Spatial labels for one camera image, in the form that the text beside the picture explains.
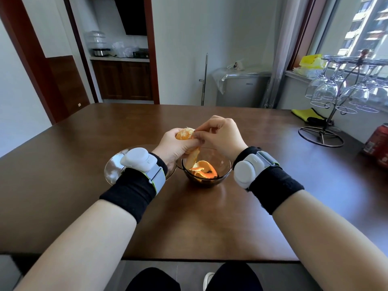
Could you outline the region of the person's right hand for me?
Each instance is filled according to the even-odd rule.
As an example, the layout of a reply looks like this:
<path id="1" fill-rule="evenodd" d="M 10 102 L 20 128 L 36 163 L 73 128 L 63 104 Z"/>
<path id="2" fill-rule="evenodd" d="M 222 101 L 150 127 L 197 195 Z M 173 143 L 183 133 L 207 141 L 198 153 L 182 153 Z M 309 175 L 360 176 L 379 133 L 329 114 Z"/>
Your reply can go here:
<path id="1" fill-rule="evenodd" d="M 231 162 L 234 162 L 240 153 L 248 147 L 235 121 L 231 118 L 214 115 L 195 129 L 195 132 L 213 132 L 214 147 Z"/>

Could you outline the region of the person's left hand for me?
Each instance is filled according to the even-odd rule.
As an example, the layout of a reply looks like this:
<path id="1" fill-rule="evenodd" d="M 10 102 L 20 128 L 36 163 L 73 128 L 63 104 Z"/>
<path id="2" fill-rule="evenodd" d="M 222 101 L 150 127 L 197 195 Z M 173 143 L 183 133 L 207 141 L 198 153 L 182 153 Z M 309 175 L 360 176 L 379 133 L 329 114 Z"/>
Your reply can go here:
<path id="1" fill-rule="evenodd" d="M 153 154 L 157 155 L 167 165 L 168 171 L 172 169 L 175 161 L 189 150 L 181 149 L 179 147 L 179 140 L 175 138 L 181 129 L 174 128 L 166 132 L 159 145 L 152 151 Z"/>

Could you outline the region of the peeled orange tangerine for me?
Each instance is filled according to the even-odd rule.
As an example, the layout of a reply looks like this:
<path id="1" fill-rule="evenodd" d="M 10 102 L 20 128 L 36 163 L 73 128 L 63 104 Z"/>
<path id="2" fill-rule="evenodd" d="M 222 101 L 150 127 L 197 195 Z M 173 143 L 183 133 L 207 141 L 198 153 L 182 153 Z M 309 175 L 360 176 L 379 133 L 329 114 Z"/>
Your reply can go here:
<path id="1" fill-rule="evenodd" d="M 189 128 L 189 127 L 186 127 L 186 128 L 183 128 L 181 129 L 175 136 L 175 138 L 177 140 L 190 140 L 190 139 L 193 139 L 194 136 L 193 136 L 193 133 L 195 132 L 195 129 L 194 128 Z"/>

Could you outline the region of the person's right forearm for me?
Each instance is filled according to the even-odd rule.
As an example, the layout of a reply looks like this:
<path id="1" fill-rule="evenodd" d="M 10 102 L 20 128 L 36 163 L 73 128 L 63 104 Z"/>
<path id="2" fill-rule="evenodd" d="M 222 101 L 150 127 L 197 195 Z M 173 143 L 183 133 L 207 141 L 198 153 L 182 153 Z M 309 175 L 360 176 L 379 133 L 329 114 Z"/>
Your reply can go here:
<path id="1" fill-rule="evenodd" d="M 388 291 L 388 257 L 307 191 L 294 193 L 272 216 L 324 291 Z"/>

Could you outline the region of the person's left forearm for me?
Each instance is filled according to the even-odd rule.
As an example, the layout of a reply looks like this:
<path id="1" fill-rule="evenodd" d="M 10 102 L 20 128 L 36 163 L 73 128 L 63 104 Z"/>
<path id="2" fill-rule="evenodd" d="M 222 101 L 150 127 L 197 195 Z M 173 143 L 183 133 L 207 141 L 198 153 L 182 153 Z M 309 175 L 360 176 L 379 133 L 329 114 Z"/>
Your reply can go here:
<path id="1" fill-rule="evenodd" d="M 14 291 L 103 291 L 136 225 L 127 211 L 98 200 L 46 249 Z"/>

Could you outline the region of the hanging orange peel strip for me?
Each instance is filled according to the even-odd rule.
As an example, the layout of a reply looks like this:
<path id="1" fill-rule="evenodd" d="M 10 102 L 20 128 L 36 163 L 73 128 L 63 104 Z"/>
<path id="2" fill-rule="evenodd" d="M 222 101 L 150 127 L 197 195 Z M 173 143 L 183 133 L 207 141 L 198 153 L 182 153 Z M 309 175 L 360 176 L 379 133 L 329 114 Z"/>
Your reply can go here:
<path id="1" fill-rule="evenodd" d="M 191 148 L 186 152 L 186 162 L 185 162 L 185 168 L 187 170 L 190 170 L 194 167 L 195 163 L 197 162 L 197 157 L 200 153 L 200 147 Z"/>

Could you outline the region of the orange peel pieces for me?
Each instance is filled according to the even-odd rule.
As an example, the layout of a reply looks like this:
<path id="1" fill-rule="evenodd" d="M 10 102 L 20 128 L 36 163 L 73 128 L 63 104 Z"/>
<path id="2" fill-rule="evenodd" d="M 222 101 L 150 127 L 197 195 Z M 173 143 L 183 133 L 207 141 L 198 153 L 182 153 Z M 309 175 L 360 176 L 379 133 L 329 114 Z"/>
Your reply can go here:
<path id="1" fill-rule="evenodd" d="M 205 179 L 215 179 L 218 178 L 218 173 L 215 168 L 205 160 L 197 161 L 194 166 L 189 169 L 189 171 L 194 175 Z"/>

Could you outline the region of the dark glass bowl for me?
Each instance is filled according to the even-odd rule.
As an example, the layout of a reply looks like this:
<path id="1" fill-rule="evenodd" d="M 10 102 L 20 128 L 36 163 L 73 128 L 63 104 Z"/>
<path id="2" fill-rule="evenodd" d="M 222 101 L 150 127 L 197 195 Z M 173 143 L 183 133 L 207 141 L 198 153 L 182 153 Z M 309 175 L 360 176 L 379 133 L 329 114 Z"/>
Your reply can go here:
<path id="1" fill-rule="evenodd" d="M 214 187 L 224 181 L 232 171 L 232 163 L 213 148 L 201 148 L 197 157 L 197 161 L 208 161 L 217 171 L 218 178 L 205 179 L 198 176 L 194 176 L 189 170 L 185 168 L 185 158 L 178 159 L 176 165 L 179 169 L 183 170 L 187 178 L 195 185 L 204 188 Z"/>

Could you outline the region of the metal mop pole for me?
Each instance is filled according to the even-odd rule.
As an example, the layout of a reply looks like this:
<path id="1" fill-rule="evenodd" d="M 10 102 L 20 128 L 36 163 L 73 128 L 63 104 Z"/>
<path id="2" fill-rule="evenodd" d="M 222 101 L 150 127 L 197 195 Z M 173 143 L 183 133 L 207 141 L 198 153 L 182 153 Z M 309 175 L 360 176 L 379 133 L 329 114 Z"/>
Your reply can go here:
<path id="1" fill-rule="evenodd" d="M 202 83 L 201 106 L 204 106 L 204 103 L 205 103 L 206 80 L 207 80 L 207 69 L 208 69 L 208 57 L 209 57 L 209 54 L 206 53 L 204 78 L 199 80 Z"/>

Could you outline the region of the small grey refrigerator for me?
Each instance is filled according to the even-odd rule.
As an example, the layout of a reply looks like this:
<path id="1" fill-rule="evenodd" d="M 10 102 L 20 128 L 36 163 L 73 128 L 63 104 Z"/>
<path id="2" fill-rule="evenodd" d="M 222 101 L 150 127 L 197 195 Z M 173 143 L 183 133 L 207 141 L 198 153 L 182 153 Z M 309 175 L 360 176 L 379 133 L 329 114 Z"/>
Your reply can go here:
<path id="1" fill-rule="evenodd" d="M 218 90 L 216 106 L 259 108 L 271 77 L 226 80 L 226 92 Z"/>

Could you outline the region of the clear plastic sheet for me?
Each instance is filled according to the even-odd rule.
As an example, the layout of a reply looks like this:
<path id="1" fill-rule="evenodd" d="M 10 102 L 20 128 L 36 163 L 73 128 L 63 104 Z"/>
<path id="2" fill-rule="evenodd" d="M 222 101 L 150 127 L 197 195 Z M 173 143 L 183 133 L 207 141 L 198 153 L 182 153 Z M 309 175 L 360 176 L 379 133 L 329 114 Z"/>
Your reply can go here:
<path id="1" fill-rule="evenodd" d="M 226 80 L 271 77 L 271 71 L 268 71 L 260 66 L 248 67 L 243 70 L 237 70 L 234 68 L 219 68 L 213 71 L 211 75 L 219 92 L 224 94 L 226 92 Z"/>

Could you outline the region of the black wristband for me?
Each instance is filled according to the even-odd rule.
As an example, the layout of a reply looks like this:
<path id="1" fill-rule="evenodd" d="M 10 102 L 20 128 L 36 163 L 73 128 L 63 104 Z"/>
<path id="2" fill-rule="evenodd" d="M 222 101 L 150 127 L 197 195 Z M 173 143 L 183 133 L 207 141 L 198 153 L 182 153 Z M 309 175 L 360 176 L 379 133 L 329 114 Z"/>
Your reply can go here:
<path id="1" fill-rule="evenodd" d="M 162 158 L 152 152 L 148 152 L 148 158 L 151 158 L 148 171 L 145 162 L 137 160 L 135 167 L 127 166 L 116 183 L 99 197 L 128 212 L 137 224 L 164 186 L 168 172 Z"/>
<path id="2" fill-rule="evenodd" d="M 247 192 L 252 192 L 269 215 L 304 186 L 289 176 L 269 153 L 259 147 L 248 147 L 233 163 L 234 179 Z"/>

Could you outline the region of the clear glass plate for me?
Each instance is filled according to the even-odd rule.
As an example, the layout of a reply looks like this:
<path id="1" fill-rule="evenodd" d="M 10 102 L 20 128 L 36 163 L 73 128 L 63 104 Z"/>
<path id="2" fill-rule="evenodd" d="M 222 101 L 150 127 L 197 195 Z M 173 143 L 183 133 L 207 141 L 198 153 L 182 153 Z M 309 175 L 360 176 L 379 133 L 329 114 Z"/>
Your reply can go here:
<path id="1" fill-rule="evenodd" d="M 114 156 L 110 158 L 110 160 L 106 163 L 104 168 L 104 176 L 106 181 L 112 186 L 116 183 L 117 179 L 122 175 L 122 173 L 125 171 L 126 166 L 123 166 L 120 161 L 125 156 L 125 154 L 134 148 L 141 147 L 146 149 L 148 152 L 152 152 L 156 147 L 157 144 L 142 144 L 142 145 L 136 145 L 132 147 L 128 147 L 118 153 L 116 153 Z"/>

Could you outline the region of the brown wooden kitchen cabinet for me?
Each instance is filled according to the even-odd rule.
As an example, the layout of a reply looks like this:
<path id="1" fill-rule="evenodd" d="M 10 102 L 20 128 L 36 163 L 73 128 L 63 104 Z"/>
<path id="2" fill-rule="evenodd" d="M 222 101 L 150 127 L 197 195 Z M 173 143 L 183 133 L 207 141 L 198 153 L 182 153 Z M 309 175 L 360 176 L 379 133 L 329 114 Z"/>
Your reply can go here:
<path id="1" fill-rule="evenodd" d="M 91 62 L 102 99 L 153 100 L 148 62 Z"/>

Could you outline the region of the yellow cloth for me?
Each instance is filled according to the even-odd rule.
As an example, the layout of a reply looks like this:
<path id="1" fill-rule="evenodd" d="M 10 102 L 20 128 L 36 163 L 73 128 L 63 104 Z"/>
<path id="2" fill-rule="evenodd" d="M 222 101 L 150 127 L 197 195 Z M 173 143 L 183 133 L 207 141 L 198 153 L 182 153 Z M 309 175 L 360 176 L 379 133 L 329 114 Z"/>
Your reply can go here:
<path id="1" fill-rule="evenodd" d="M 321 116 L 314 108 L 309 109 L 292 109 L 291 112 L 302 119 L 305 123 L 317 126 L 323 126 L 327 118 Z"/>

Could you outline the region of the clear plastic bag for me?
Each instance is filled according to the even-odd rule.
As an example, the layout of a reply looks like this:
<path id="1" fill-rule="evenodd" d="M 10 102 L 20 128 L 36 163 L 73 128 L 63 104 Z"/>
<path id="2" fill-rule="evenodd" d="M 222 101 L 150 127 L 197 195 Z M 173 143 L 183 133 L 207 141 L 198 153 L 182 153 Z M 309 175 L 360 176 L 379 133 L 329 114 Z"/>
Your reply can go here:
<path id="1" fill-rule="evenodd" d="M 123 41 L 117 41 L 111 46 L 111 55 L 118 58 L 133 58 L 133 53 L 139 49 L 138 46 L 127 45 Z"/>

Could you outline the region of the black metal glass rack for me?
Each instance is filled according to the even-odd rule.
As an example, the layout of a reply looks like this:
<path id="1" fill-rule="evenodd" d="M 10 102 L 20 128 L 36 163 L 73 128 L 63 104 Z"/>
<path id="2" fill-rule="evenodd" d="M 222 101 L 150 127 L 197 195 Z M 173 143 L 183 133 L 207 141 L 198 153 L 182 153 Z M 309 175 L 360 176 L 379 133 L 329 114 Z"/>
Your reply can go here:
<path id="1" fill-rule="evenodd" d="M 368 58 L 369 49 L 362 50 L 361 54 L 357 57 L 362 55 L 366 55 L 366 58 Z M 344 145 L 344 140 L 341 136 L 331 130 L 331 127 L 334 126 L 333 117 L 335 113 L 339 111 L 333 111 L 332 107 L 329 108 L 329 110 L 331 110 L 331 113 L 327 117 L 326 123 L 322 127 L 302 127 L 298 130 L 298 133 L 305 140 L 319 146 L 340 148 Z"/>

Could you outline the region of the grey curtain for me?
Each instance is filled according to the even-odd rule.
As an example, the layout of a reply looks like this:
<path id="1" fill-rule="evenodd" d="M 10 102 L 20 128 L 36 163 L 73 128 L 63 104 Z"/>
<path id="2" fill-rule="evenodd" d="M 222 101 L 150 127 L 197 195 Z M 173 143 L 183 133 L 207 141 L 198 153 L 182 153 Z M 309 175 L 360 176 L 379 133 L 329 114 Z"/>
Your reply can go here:
<path id="1" fill-rule="evenodd" d="M 261 108 L 274 109 L 279 102 L 284 74 L 294 53 L 309 1 L 277 0 L 271 76 L 260 102 Z"/>

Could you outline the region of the stack of white papers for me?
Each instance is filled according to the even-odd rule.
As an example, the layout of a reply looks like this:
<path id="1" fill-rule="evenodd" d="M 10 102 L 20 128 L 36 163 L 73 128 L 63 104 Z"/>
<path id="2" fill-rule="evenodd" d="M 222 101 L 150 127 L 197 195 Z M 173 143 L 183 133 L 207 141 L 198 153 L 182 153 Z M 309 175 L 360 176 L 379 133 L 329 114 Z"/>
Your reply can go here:
<path id="1" fill-rule="evenodd" d="M 309 79 L 314 79 L 319 75 L 321 75 L 323 70 L 324 70 L 323 68 L 312 68 L 312 67 L 300 66 L 300 67 L 294 68 L 293 72 L 297 75 L 300 75 Z"/>

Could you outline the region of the yellow packet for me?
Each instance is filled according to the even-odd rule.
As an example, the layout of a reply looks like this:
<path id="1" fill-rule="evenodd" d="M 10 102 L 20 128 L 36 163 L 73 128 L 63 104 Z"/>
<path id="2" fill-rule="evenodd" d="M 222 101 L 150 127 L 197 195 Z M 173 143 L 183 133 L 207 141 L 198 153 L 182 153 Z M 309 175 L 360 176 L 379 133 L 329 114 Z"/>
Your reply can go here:
<path id="1" fill-rule="evenodd" d="M 307 69 L 324 69 L 326 61 L 323 60 L 322 54 L 306 55 L 301 58 L 299 62 L 300 67 Z"/>

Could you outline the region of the clear tiered food steamer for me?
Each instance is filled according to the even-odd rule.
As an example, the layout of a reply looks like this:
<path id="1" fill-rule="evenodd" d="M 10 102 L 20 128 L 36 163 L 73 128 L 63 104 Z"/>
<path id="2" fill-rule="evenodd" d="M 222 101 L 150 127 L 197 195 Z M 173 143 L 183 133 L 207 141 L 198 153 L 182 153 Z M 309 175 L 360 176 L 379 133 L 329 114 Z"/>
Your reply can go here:
<path id="1" fill-rule="evenodd" d="M 85 41 L 92 57 L 108 57 L 111 53 L 106 34 L 102 31 L 89 31 L 84 34 Z"/>

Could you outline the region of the person's white shoe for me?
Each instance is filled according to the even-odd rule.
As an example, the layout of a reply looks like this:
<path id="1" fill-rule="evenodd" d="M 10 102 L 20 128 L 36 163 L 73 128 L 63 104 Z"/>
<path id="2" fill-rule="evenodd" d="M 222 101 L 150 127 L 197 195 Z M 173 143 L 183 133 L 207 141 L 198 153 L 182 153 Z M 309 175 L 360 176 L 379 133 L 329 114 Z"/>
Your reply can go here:
<path id="1" fill-rule="evenodd" d="M 206 289 L 207 289 L 207 287 L 208 287 L 208 285 L 209 285 L 211 279 L 213 278 L 214 274 L 215 274 L 214 272 L 208 272 L 208 273 L 205 275 L 205 277 L 204 277 L 204 279 L 203 279 L 203 285 L 202 285 L 203 291 L 206 291 Z"/>

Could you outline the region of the black range hood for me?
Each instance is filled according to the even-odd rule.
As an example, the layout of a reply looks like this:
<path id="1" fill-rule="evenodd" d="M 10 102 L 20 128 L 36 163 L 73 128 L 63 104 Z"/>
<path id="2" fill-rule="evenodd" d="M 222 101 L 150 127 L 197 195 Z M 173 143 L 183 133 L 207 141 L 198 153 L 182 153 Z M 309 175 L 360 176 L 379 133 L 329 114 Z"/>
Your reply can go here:
<path id="1" fill-rule="evenodd" d="M 147 36 L 144 0 L 114 0 L 126 35 Z"/>

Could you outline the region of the person's black trouser leg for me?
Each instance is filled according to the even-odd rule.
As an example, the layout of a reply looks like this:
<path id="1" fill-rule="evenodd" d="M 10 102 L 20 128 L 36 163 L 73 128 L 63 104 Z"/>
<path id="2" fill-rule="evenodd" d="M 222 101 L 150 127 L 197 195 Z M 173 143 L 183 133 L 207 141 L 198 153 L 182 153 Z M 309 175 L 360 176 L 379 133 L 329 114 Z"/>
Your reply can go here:
<path id="1" fill-rule="evenodd" d="M 206 291 L 264 291 L 259 278 L 245 262 L 224 263 L 214 274 Z"/>
<path id="2" fill-rule="evenodd" d="M 125 291 L 181 291 L 180 284 L 161 269 L 150 267 L 139 272 Z"/>

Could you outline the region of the row of hanging wine glasses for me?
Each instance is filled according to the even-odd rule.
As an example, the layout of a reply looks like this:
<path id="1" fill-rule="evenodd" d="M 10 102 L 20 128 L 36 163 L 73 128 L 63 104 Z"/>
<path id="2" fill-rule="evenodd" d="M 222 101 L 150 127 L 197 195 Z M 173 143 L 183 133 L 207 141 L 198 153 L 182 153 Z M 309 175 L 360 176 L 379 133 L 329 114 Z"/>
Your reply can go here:
<path id="1" fill-rule="evenodd" d="M 332 107 L 342 115 L 358 111 L 388 113 L 388 74 L 377 80 L 388 67 L 388 59 L 323 55 L 321 60 L 326 62 L 324 69 L 305 93 L 313 106 Z"/>

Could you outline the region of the red soda can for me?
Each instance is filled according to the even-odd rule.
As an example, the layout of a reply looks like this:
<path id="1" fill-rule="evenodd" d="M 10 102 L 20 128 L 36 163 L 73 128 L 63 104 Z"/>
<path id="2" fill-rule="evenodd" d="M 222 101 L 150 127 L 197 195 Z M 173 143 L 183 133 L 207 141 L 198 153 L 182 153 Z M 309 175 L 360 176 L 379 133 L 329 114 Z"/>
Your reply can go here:
<path id="1" fill-rule="evenodd" d="M 385 168 L 388 169 L 388 146 L 384 147 L 379 155 L 376 158 L 376 163 Z"/>
<path id="2" fill-rule="evenodd" d="M 388 122 L 378 126 L 366 141 L 362 153 L 378 157 L 388 143 Z"/>

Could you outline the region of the brown wooden door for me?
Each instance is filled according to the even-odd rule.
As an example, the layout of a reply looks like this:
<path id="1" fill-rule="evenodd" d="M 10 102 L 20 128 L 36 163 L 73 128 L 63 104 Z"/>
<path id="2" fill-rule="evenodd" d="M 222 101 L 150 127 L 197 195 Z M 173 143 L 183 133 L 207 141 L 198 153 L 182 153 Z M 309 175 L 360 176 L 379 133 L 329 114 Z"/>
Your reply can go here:
<path id="1" fill-rule="evenodd" d="M 74 56 L 45 56 L 22 0 L 0 0 L 0 20 L 52 124 L 90 104 Z"/>

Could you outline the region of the brown wooden door frame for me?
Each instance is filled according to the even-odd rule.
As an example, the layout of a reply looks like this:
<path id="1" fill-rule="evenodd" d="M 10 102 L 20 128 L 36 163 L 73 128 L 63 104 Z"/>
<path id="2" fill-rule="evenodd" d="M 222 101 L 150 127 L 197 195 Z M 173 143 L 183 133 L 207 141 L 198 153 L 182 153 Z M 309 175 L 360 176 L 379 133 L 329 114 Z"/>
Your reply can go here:
<path id="1" fill-rule="evenodd" d="M 147 36 L 126 35 L 114 0 L 61 0 L 64 2 L 71 24 L 73 35 L 86 72 L 86 78 L 92 92 L 92 103 L 102 102 L 92 60 L 111 60 L 120 62 L 148 62 L 150 67 L 151 90 L 153 103 L 160 104 L 156 49 L 151 0 L 144 0 Z M 109 44 L 123 41 L 127 45 L 149 49 L 149 59 L 118 58 L 111 54 L 108 57 L 92 57 L 89 53 L 84 34 L 89 31 L 102 31 Z"/>

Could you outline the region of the brown window frame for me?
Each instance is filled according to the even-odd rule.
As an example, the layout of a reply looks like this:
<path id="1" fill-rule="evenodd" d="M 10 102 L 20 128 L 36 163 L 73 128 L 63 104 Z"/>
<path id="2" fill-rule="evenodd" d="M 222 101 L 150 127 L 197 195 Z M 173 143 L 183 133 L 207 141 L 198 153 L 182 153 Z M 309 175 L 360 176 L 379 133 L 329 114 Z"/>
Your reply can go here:
<path id="1" fill-rule="evenodd" d="M 307 0 L 288 71 L 298 67 L 304 56 L 316 53 L 337 3 L 338 0 Z"/>

